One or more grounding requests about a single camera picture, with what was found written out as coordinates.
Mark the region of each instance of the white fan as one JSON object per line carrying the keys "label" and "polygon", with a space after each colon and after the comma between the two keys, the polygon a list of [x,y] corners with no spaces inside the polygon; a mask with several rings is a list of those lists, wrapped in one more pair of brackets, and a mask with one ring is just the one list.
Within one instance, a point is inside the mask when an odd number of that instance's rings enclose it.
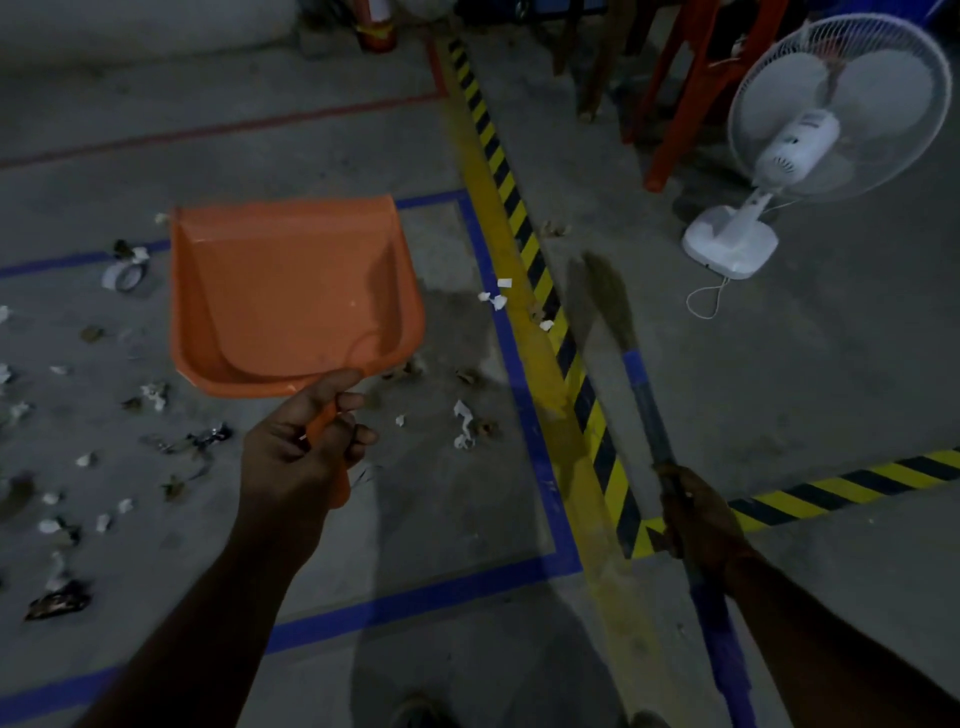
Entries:
{"label": "white fan", "polygon": [[774,195],[837,200],[895,177],[940,131],[951,88],[943,51],[904,20],[856,13],[803,26],[733,99],[730,146],[756,190],[740,209],[705,210],[684,250],[727,278],[752,276],[777,248],[759,221]]}

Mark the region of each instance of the broom handle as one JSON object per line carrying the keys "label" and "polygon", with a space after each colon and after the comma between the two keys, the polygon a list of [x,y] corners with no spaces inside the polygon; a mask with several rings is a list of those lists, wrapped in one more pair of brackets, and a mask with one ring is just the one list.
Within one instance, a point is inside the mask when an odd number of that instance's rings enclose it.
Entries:
{"label": "broom handle", "polygon": [[[623,366],[627,370],[627,379],[630,380],[636,409],[640,413],[654,462],[675,464],[673,449],[640,353],[637,350],[624,352]],[[660,486],[678,497],[681,503],[686,502],[686,494],[678,478],[661,478]],[[684,569],[690,585],[690,598],[707,646],[713,684],[727,701],[731,724],[733,728],[756,728],[754,707],[750,704],[750,676],[747,674],[743,650],[733,630],[727,598],[720,589],[708,583],[696,565],[687,558],[684,558]]]}

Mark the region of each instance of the dustpan handle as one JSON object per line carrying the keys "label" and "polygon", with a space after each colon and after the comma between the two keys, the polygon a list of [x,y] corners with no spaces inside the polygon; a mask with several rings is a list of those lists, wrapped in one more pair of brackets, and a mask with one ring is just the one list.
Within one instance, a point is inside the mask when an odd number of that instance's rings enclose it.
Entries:
{"label": "dustpan handle", "polygon": [[[326,426],[332,423],[337,417],[336,402],[331,402],[306,428],[306,440],[313,447],[320,439]],[[333,478],[333,488],[330,490],[330,508],[340,508],[350,500],[350,479],[347,475],[347,466],[343,465],[340,471]]]}

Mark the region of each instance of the white tape roll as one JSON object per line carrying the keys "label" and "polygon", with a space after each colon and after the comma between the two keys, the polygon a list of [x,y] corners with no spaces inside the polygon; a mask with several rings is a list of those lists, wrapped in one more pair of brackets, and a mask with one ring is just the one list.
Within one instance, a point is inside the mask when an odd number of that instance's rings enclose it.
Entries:
{"label": "white tape roll", "polygon": [[104,271],[100,283],[111,291],[127,293],[133,291],[143,280],[143,265],[132,260],[118,260]]}

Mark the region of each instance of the fire extinguisher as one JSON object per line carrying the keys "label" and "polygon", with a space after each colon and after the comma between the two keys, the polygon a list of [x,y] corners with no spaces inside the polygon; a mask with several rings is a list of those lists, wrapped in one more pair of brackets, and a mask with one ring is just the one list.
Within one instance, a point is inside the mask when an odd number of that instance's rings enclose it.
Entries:
{"label": "fire extinguisher", "polygon": [[360,46],[371,53],[390,53],[396,48],[396,28],[390,16],[390,0],[353,0]]}

